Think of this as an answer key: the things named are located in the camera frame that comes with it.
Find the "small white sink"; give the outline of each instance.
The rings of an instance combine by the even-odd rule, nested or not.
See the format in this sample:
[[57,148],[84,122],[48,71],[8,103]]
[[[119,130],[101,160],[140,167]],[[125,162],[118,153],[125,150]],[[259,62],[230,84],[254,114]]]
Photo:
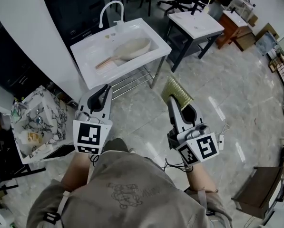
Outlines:
[[[143,19],[135,19],[103,30],[71,46],[71,50],[89,89],[113,80],[171,52],[170,46]],[[134,38],[148,38],[151,46],[147,53],[130,61],[114,60],[95,69],[105,59],[114,56],[120,45]]]
[[214,20],[214,18],[198,10],[195,11],[194,15],[191,15],[191,12],[181,12],[170,14],[169,18],[193,39],[224,30],[223,26]]

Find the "wire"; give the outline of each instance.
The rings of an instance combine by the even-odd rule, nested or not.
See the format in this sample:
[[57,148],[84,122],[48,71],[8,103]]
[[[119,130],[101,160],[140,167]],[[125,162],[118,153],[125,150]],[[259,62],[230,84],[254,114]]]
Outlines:
[[79,114],[79,113],[83,113],[84,115],[90,117],[90,119],[93,118],[93,119],[98,120],[98,124],[105,124],[103,121],[99,120],[97,117],[92,116],[92,115],[90,115],[89,113],[83,112],[83,111],[80,111],[80,110],[77,110],[77,111],[75,112],[75,118],[76,118],[76,119],[78,118],[78,114]]
[[216,135],[223,135],[224,133],[226,133],[230,129],[231,129],[231,127],[226,123],[226,124],[224,124],[224,127],[223,127],[221,133],[216,133]]
[[251,223],[254,221],[254,219],[252,219],[251,222],[248,224],[248,226],[246,226],[247,223],[250,221],[250,219],[253,218],[253,217],[254,217],[254,219],[256,218],[255,216],[250,217],[250,218],[248,219],[248,221],[245,223],[245,225],[243,226],[243,228],[248,228],[248,227],[251,225]]
[[93,167],[95,167],[95,163],[98,161],[98,158],[99,158],[99,155],[97,155],[97,154],[91,155],[90,161],[92,162]]
[[186,165],[184,165],[184,163],[180,163],[180,164],[175,164],[175,165],[171,165],[171,164],[169,164],[168,162],[167,162],[167,158],[165,158],[165,165],[164,165],[164,167],[161,167],[162,169],[163,169],[163,171],[165,172],[165,170],[166,170],[166,168],[169,168],[169,167],[174,167],[174,168],[177,168],[177,169],[179,169],[179,170],[181,170],[182,172],[186,172],[186,173],[188,173],[188,172],[192,172],[193,171],[193,169],[192,170],[190,170],[190,171],[186,171]]

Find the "tiled floor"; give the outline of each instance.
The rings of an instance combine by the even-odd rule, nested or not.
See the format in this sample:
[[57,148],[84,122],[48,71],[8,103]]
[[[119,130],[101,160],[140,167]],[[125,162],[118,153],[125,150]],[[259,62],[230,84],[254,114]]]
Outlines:
[[[138,7],[139,1],[130,1],[129,4],[130,8],[125,6],[127,10]],[[136,15],[127,12],[127,19],[142,16],[150,25],[155,24],[155,29],[164,28],[162,25],[166,18],[163,18],[163,11],[156,9],[153,3],[153,17],[148,18],[146,7],[143,6]],[[154,70],[158,63],[156,61],[149,67]],[[233,216],[235,228],[242,228],[250,216],[236,211],[230,198],[247,180],[253,166],[277,164],[279,138],[284,137],[284,89],[267,63],[254,46],[244,53],[234,44],[221,50],[212,46],[202,60],[196,55],[183,59],[174,73],[202,109],[211,131],[220,133],[225,124],[230,126],[225,133],[224,150],[204,165],[219,187],[219,194]],[[170,163],[181,162],[180,156],[168,147],[166,134],[172,127],[167,107],[160,97],[170,74],[170,65],[163,64],[154,90],[144,84],[114,100],[111,110],[114,125],[110,138],[123,138],[128,147],[136,148],[140,155],[153,159],[160,166],[164,165],[165,158]],[[241,146],[245,161],[240,158],[236,144]],[[46,172],[17,179],[19,188],[9,190],[4,202],[14,213],[19,226],[25,227],[35,198],[51,179],[62,178],[70,160],[71,155],[62,160],[41,163],[39,166],[46,165]],[[185,173],[174,168],[166,172],[179,189],[188,187]],[[259,220],[255,219],[250,227],[257,223]]]

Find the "sticker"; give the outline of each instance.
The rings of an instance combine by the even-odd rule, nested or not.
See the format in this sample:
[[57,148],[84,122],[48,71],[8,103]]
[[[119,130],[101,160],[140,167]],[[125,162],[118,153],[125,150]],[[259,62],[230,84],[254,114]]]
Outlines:
[[78,143],[99,145],[100,126],[81,123],[78,132]]
[[211,136],[197,139],[201,155],[203,159],[206,159],[214,154],[217,154],[217,149]]
[[88,154],[98,154],[97,148],[85,147],[85,146],[77,146],[78,152],[88,153]]
[[198,162],[198,159],[187,144],[178,149],[178,151],[187,165],[192,165],[193,163]]

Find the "wooden cabinet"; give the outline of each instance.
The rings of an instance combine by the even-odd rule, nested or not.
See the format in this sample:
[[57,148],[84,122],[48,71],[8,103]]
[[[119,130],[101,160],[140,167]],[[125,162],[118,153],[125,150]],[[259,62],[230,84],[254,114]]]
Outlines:
[[223,35],[219,36],[216,40],[216,44],[219,49],[223,47],[226,43],[231,44],[233,39],[235,39],[238,35],[242,34],[246,27],[238,27],[226,14],[222,14],[219,24],[224,27]]
[[269,209],[269,201],[280,182],[282,167],[254,167],[253,177],[232,200],[237,210],[263,219]]

